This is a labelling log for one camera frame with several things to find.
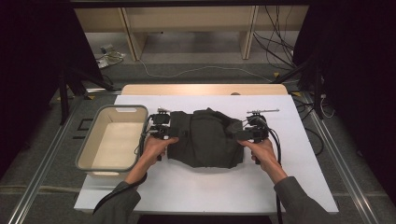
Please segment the person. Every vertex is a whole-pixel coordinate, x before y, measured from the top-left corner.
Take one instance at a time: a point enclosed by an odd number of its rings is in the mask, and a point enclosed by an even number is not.
[[[158,155],[164,155],[168,145],[178,141],[178,138],[167,140],[149,136],[143,155],[137,161],[131,172],[114,190],[123,188],[141,180],[149,167],[157,161]],[[276,160],[271,141],[266,138],[260,143],[238,141],[244,147],[251,149],[251,159],[259,160],[261,168],[274,182],[274,189],[286,209],[289,223],[296,224],[333,224],[334,217],[327,213],[315,200],[308,197],[296,178],[288,176]],[[106,201],[93,214],[89,223],[128,223],[128,218],[140,201],[140,195],[135,189],[128,189]]]

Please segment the beige basket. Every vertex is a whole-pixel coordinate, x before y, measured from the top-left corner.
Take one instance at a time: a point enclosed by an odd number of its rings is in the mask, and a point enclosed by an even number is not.
[[[102,107],[78,153],[77,168],[100,176],[130,171],[139,157],[139,139],[147,117],[143,105]]]

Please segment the white table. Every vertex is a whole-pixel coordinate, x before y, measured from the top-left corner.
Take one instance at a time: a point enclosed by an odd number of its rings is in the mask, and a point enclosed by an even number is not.
[[[145,105],[149,114],[156,113],[159,106],[186,113],[210,107],[241,120],[248,116],[248,110],[278,108],[279,112],[263,115],[279,135],[285,171],[294,175],[307,194],[326,211],[338,212],[294,102],[288,95],[120,95],[115,105]],[[90,212],[120,181],[120,178],[87,175],[75,209]],[[250,159],[248,148],[245,148],[243,163],[232,169],[191,168],[165,157],[148,170],[148,179],[138,192],[142,197],[135,208],[138,213],[269,215],[276,212],[273,183]]]

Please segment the person's left hand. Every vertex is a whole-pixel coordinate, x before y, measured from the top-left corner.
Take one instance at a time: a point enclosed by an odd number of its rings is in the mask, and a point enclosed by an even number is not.
[[[174,144],[178,138],[173,137],[166,140],[149,136],[145,143],[145,148],[141,159],[145,159],[148,165],[153,165],[157,161],[159,155],[164,156],[166,147],[169,144]]]

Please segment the long-sleeved shirt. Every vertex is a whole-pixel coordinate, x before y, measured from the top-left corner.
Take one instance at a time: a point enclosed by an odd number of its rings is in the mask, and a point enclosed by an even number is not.
[[[120,182],[114,190],[127,185],[126,182]],[[282,179],[274,186],[274,189],[286,209],[289,223],[336,223],[334,217],[315,200],[308,197],[294,176]],[[135,189],[128,189],[105,202],[92,216],[89,223],[126,224],[139,201],[139,193]]]

